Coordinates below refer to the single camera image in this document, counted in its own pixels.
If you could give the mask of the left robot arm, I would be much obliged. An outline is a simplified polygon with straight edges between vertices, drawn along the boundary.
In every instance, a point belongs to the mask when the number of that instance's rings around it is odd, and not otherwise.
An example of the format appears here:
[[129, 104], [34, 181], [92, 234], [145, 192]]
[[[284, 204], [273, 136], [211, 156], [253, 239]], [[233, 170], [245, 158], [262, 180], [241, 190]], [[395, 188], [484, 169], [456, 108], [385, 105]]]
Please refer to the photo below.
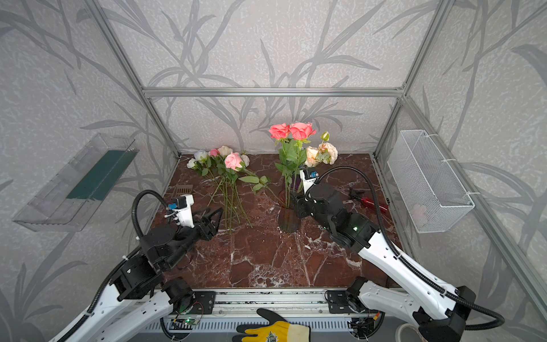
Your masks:
[[196, 215], [175, 209], [175, 219], [152, 229], [100, 285], [91, 304], [54, 341], [127, 341], [149, 323], [205, 308], [181, 277], [167, 280], [199, 241], [219, 231], [223, 210], [206, 208]]

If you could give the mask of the peach cream artificial flower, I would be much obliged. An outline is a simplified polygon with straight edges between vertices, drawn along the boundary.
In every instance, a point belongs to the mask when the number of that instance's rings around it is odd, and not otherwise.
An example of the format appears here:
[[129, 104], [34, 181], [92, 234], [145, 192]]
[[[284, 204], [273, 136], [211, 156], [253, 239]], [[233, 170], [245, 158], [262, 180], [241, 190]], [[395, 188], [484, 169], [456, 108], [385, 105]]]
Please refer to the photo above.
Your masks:
[[321, 163], [333, 165], [337, 161], [338, 150], [329, 140], [330, 133], [324, 132], [321, 135], [321, 143], [317, 148], [306, 148], [306, 161], [304, 163], [306, 167], [313, 168]]

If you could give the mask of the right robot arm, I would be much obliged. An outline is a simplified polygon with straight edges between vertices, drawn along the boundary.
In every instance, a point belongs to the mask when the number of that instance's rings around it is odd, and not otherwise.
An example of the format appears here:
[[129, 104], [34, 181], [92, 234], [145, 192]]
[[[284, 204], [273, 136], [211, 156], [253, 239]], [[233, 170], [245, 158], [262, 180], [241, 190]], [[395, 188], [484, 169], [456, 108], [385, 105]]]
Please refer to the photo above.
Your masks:
[[406, 321], [427, 341], [460, 341], [466, 331], [495, 329], [504, 317], [478, 306], [466, 286], [444, 282], [395, 246], [366, 216], [347, 211], [340, 193], [327, 184], [303, 183], [296, 212], [312, 217], [338, 245], [374, 264], [400, 285], [396, 292], [371, 280], [358, 279], [349, 289], [357, 311], [375, 309]]

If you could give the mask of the dark red glass vase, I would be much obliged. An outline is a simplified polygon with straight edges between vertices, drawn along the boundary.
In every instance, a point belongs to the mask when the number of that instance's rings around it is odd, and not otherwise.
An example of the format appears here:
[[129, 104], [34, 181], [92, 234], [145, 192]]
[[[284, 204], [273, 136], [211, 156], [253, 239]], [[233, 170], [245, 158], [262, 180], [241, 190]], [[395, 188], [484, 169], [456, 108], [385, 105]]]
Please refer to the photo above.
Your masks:
[[293, 192], [290, 192], [289, 196], [286, 196], [286, 191], [281, 190], [279, 192], [279, 199], [279, 205], [281, 205], [278, 214], [279, 229], [288, 234], [298, 232], [301, 226], [301, 219], [298, 217], [295, 209]]

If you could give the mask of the red pink artificial rose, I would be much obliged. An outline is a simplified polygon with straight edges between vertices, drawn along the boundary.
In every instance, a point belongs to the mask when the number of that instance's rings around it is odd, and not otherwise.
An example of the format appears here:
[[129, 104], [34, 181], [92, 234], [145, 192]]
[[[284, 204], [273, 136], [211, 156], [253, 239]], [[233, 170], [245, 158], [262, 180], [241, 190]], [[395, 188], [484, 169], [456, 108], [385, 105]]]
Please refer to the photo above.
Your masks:
[[306, 144], [310, 143], [310, 137], [316, 134], [311, 123], [294, 123], [289, 128], [291, 141], [286, 148], [286, 161], [289, 170], [286, 181], [286, 206], [291, 203], [291, 190], [296, 181], [301, 166], [307, 160]]

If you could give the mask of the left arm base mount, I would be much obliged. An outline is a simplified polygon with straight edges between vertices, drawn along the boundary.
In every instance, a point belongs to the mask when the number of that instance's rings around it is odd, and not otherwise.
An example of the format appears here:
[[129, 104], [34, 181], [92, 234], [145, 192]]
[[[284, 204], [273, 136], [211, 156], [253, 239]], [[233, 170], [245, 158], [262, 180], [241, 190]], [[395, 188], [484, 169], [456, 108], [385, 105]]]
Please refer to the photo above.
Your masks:
[[192, 294], [188, 304], [182, 304], [179, 312], [184, 315], [211, 315], [215, 306], [217, 293], [214, 291], [197, 291]]

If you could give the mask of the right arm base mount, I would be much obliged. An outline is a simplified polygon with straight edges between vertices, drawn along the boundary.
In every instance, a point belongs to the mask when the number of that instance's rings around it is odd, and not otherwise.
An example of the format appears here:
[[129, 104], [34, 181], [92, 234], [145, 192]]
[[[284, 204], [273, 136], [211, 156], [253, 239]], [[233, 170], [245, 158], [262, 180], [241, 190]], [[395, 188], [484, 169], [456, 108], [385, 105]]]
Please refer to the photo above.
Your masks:
[[330, 314], [354, 314], [345, 290], [327, 290], [324, 297]]

